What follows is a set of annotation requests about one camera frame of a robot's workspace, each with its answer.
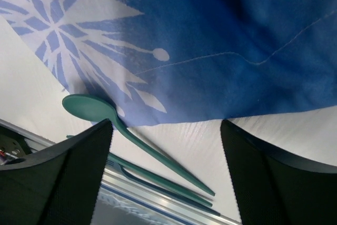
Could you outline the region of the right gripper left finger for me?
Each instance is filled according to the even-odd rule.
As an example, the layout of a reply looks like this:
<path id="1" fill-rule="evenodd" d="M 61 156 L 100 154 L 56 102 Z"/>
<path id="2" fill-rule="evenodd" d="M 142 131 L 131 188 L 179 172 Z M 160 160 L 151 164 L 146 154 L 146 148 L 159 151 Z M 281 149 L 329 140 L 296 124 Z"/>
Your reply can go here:
<path id="1" fill-rule="evenodd" d="M 112 134 L 105 119 L 1 166 L 1 224 L 90 224 Z"/>

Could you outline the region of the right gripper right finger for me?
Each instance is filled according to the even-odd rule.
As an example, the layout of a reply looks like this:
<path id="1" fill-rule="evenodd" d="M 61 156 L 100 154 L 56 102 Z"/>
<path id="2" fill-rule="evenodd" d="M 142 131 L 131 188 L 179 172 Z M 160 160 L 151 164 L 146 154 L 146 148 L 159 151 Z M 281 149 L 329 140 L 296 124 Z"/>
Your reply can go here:
<path id="1" fill-rule="evenodd" d="M 336 224 L 336 167 L 267 143 L 228 120 L 221 139 L 242 224 Z"/>

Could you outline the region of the blue pink Elsa cloth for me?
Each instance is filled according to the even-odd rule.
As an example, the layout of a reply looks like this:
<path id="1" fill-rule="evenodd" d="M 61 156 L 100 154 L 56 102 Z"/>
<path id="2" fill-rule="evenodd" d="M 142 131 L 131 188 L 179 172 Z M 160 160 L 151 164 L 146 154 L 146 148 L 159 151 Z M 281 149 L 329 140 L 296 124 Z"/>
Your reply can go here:
<path id="1" fill-rule="evenodd" d="M 1 15 L 129 126 L 336 105 L 336 0 L 1 0 Z"/>

